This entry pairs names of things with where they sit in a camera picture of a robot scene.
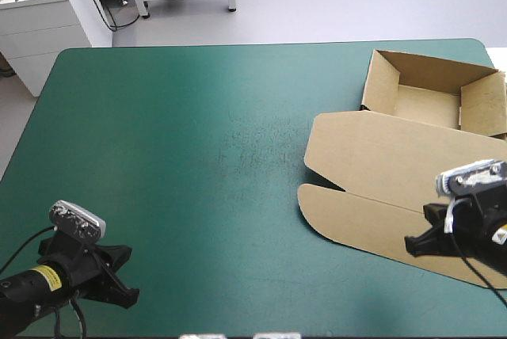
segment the gray floor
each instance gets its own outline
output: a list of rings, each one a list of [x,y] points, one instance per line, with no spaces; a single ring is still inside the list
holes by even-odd
[[[112,8],[119,24],[133,5]],[[151,18],[114,37],[116,46],[266,44],[463,38],[507,48],[505,0],[226,0],[152,2]],[[35,99],[17,78],[0,78],[0,176]]]

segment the box lid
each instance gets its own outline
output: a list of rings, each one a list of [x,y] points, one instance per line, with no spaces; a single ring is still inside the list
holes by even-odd
[[[507,161],[507,143],[370,111],[314,120],[306,166],[345,191],[422,214],[437,198],[435,176],[485,158]]]

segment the screw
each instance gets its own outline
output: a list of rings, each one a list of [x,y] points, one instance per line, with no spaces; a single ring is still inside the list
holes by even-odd
[[[497,163],[495,163],[494,165],[491,166],[490,172],[492,174],[498,174],[498,173],[500,173],[500,166]]]

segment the cardboard box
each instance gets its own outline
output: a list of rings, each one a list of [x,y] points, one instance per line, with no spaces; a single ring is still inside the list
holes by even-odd
[[[480,135],[507,133],[505,74],[476,64],[375,50],[362,108]]]
[[[404,237],[430,228],[424,204],[448,202],[436,195],[436,175],[485,158],[507,161],[507,143],[486,137],[507,131],[503,79],[489,67],[375,51],[363,98],[370,111],[314,120],[305,164],[345,191],[301,185],[305,219],[335,242],[485,286],[457,257],[412,257]],[[502,274],[471,262],[507,288]]]

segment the robotic arm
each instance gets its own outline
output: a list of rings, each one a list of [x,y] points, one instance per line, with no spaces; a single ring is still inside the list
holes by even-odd
[[[40,243],[38,266],[0,280],[0,339],[9,339],[32,322],[58,313],[77,298],[128,309],[139,289],[125,287],[116,272],[130,258],[127,246],[98,246],[105,222],[75,204],[60,200],[49,213],[52,238]]]
[[[405,237],[413,256],[473,257],[507,276],[507,163],[485,160],[442,173],[436,191],[447,204],[426,204],[432,225]]]

